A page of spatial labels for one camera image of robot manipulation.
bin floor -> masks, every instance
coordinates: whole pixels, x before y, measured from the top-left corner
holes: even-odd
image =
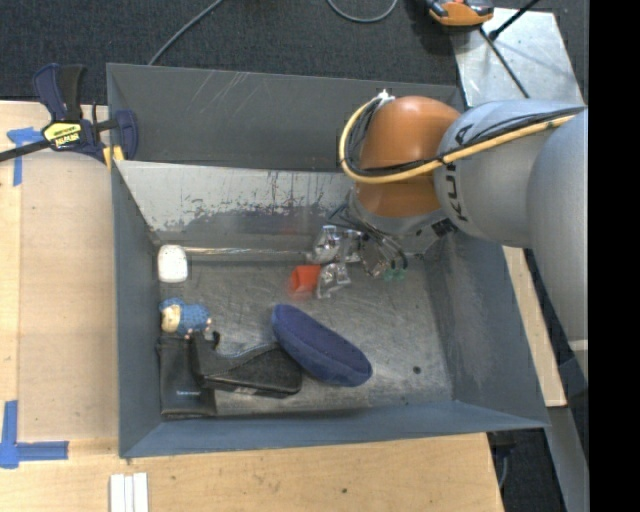
[[[305,374],[302,389],[285,399],[216,392],[220,416],[282,411],[325,411],[407,405],[452,399],[452,385],[427,293],[422,261],[411,262],[402,281],[377,280],[349,265],[352,284],[329,299],[292,300],[286,285],[296,263],[194,262],[180,286],[186,302],[210,310],[221,334],[218,350],[229,354],[275,340],[271,313],[287,303],[360,348],[372,377],[355,388],[330,386]],[[175,293],[164,287],[164,297]]]

blue fabric hat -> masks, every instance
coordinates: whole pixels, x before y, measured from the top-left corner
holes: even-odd
[[[271,324],[282,348],[318,380],[355,387],[371,377],[371,363],[356,346],[298,308],[278,304]]]

yellow cable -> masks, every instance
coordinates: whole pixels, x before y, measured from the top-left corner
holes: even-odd
[[[122,146],[120,146],[119,144],[113,146],[113,157],[116,160],[126,160],[126,158],[124,157],[124,152],[122,151]]]
[[[102,157],[107,164],[107,170],[111,172],[111,148],[109,146],[102,148]]]
[[[553,119],[551,121],[543,121],[540,123],[532,124],[530,126],[525,126],[524,128],[520,128],[518,130],[505,133],[504,135],[500,135],[493,139],[489,139],[483,142],[479,142],[478,144],[474,144],[472,146],[467,146],[465,148],[452,151],[450,153],[445,154],[441,160],[434,160],[433,162],[429,162],[427,164],[421,165],[414,169],[409,169],[408,171],[402,171],[397,174],[389,174],[385,176],[360,176],[359,174],[354,173],[347,166],[347,163],[345,161],[345,148],[346,148],[347,135],[351,131],[351,128],[353,128],[353,125],[355,124],[355,122],[360,117],[360,114],[362,114],[362,111],[365,108],[367,108],[370,103],[371,101],[362,105],[358,110],[356,110],[353,113],[353,115],[347,121],[347,124],[344,130],[342,131],[342,135],[340,136],[340,143],[338,146],[338,156],[340,158],[340,166],[342,167],[342,170],[347,176],[352,178],[354,181],[357,181],[360,183],[369,183],[372,185],[379,185],[382,183],[393,183],[395,181],[406,180],[406,179],[413,178],[415,176],[420,176],[423,174],[427,174],[427,175],[431,174],[434,169],[437,169],[443,164],[451,163],[460,158],[471,156],[475,153],[479,153],[480,151],[494,148],[501,144],[511,142],[512,140],[519,139],[521,137],[526,137],[527,135],[533,135],[535,133],[540,133],[544,130],[557,128],[558,126],[566,123],[567,121],[569,121],[570,119],[574,118],[577,115],[577,114],[573,114],[573,115],[563,116],[557,119]]]

blue tape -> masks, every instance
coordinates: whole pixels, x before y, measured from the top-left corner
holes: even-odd
[[[42,134],[34,130],[33,127],[19,128],[17,130],[9,130],[7,137],[17,146],[20,147],[23,144],[31,144],[32,142],[39,142],[43,140]],[[22,157],[19,156],[15,159],[13,164],[13,186],[17,187],[22,183]]]
[[[38,460],[66,460],[68,441],[44,443],[18,443],[18,401],[4,404],[2,443],[0,443],[0,468],[16,469],[20,462]]]

black cable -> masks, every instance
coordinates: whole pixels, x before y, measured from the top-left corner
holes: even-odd
[[[218,5],[220,5],[222,3],[223,0],[216,0],[215,2],[213,2],[209,7],[207,7],[204,11],[202,11],[200,14],[198,14],[196,17],[194,17],[191,21],[189,21],[186,25],[184,25],[180,30],[178,30],[172,37],[171,39],[169,39],[163,46],[162,48],[160,48],[160,50],[158,50],[156,52],[156,54],[151,58],[151,60],[149,61],[149,63],[147,64],[148,66],[153,66],[157,60],[171,47],[171,45],[173,45],[178,39],[180,39],[180,37],[182,37],[182,35],[189,30],[191,27],[193,27],[196,23],[198,23],[202,18],[204,18],[207,14],[209,14],[211,11],[213,11],[216,7],[218,7]],[[340,10],[334,3],[333,0],[327,0],[327,3],[329,4],[329,6],[340,16],[342,16],[343,18],[349,20],[349,21],[353,21],[355,23],[376,23],[378,21],[382,21],[383,19],[385,19],[387,16],[389,16],[389,14],[391,14],[391,12],[395,9],[396,5],[398,4],[398,0],[392,0],[391,5],[389,6],[389,8],[383,12],[381,15],[379,16],[375,16],[373,18],[358,18],[355,16],[351,16],[350,14],[345,13],[344,11]]]
[[[505,456],[502,459],[502,472],[500,474],[500,479],[498,480],[498,487],[500,490],[504,489],[504,483],[507,480],[508,473],[509,473],[509,456]]]
[[[495,130],[496,128],[499,128],[500,126],[508,125],[512,122],[520,121],[521,124],[518,124],[516,128],[524,128],[525,126],[541,123],[545,120],[553,120],[553,119],[556,119],[557,117],[578,114],[582,112],[584,109],[585,107],[582,107],[582,106],[569,107],[562,110],[554,110],[553,112],[543,112],[540,114],[524,114],[521,116],[512,117],[511,119],[505,119],[504,121],[500,121],[499,123],[492,124],[491,126],[488,126],[487,128],[485,128],[484,130],[479,131],[473,137],[471,137],[466,142],[466,144],[469,145],[471,142],[474,142],[474,143],[483,142],[484,140],[488,140],[492,137],[495,137],[496,135],[491,133],[493,130]],[[511,130],[505,129],[497,133],[499,136],[499,135],[508,133],[510,131]]]
[[[398,4],[398,0],[392,0],[391,5],[386,11],[384,11],[379,16],[374,16],[373,18],[358,18],[356,16],[347,14],[346,12],[340,10],[336,6],[336,4],[333,3],[333,0],[327,0],[327,3],[329,4],[329,7],[331,7],[338,15],[342,16],[346,20],[353,21],[354,23],[377,23],[378,21],[382,21],[383,19],[385,19],[387,16],[389,16],[389,14],[393,12],[393,10],[396,8],[396,5]]]
[[[193,18],[191,21],[189,21],[186,25],[184,25],[180,30],[178,30],[173,37],[171,37],[171,39],[169,39],[162,48],[160,48],[160,50],[158,50],[158,52],[151,58],[151,60],[149,61],[149,66],[153,66],[156,61],[160,58],[160,56],[166,52],[169,47],[175,43],[180,37],[182,37],[182,34],[184,34],[187,30],[189,30],[191,27],[193,27],[196,23],[198,23],[202,18],[204,18],[207,14],[209,14],[211,11],[213,11],[216,7],[218,7],[218,5],[220,5],[222,3],[223,0],[216,0],[215,2],[213,2],[209,7],[207,7],[204,11],[202,11],[200,14],[198,14],[195,18]]]
[[[500,25],[500,27],[498,27],[496,30],[492,30],[491,32],[489,32],[489,39],[491,39],[492,41],[495,41],[498,38],[498,36],[502,34],[505,28],[510,26],[514,21],[516,21],[520,16],[522,16],[525,12],[531,9],[539,1],[540,0],[531,0],[527,5],[520,8],[518,12],[516,12],[513,16],[511,16],[511,18],[505,21],[502,25]]]
[[[505,58],[502,56],[502,54],[500,53],[498,48],[496,48],[496,45],[494,44],[493,40],[487,35],[487,33],[484,31],[484,29],[482,27],[480,27],[480,34],[482,35],[482,37],[484,37],[485,41],[487,41],[487,43],[489,43],[489,46],[493,50],[493,53],[495,53],[496,57],[498,57],[498,59],[500,59],[500,62],[504,66],[504,69],[507,70],[507,73],[509,73],[509,76],[511,77],[513,82],[518,86],[518,89],[520,89],[520,92],[523,94],[523,96],[525,98],[531,98],[530,94],[524,88],[524,85],[522,85],[522,82],[520,82],[520,80],[518,80],[518,77],[516,76],[516,74],[511,69],[511,66],[509,66],[509,63],[505,60]]]
[[[351,154],[355,152],[355,149],[362,143],[365,136],[367,135],[367,130],[369,129],[369,124],[373,119],[373,114],[378,108],[382,100],[376,99],[372,101],[367,108],[362,112],[362,115],[358,118],[353,129],[349,132],[349,136],[347,138],[347,147]]]

